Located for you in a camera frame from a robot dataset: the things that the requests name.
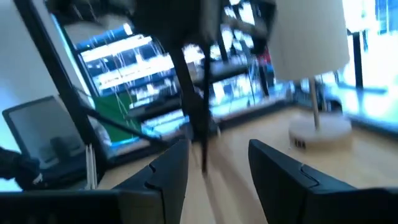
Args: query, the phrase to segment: desk surface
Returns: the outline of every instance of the desk surface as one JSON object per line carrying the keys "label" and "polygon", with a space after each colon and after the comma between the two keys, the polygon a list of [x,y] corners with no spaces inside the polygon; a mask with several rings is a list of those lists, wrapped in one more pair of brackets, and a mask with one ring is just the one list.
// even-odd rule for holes
{"label": "desk surface", "polygon": [[[265,116],[222,133],[210,142],[209,175],[200,171],[200,150],[190,152],[189,177],[181,223],[266,223],[248,163],[248,142],[261,140],[281,152],[355,187],[398,186],[398,142],[354,129],[353,145],[330,151],[291,149],[289,121],[296,108]],[[106,173],[99,187],[109,189],[156,156]]]}

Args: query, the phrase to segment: glass window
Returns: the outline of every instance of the glass window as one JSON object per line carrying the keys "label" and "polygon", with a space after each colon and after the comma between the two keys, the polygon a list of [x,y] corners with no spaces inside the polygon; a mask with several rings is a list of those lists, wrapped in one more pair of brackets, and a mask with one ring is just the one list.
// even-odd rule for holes
{"label": "glass window", "polygon": [[[343,3],[347,28],[361,32],[364,87],[397,89],[398,1],[344,0]],[[351,57],[350,64],[340,71],[340,80],[355,85],[353,68]]]}
{"label": "glass window", "polygon": [[366,29],[361,36],[365,87],[398,86],[398,1],[365,1]]}

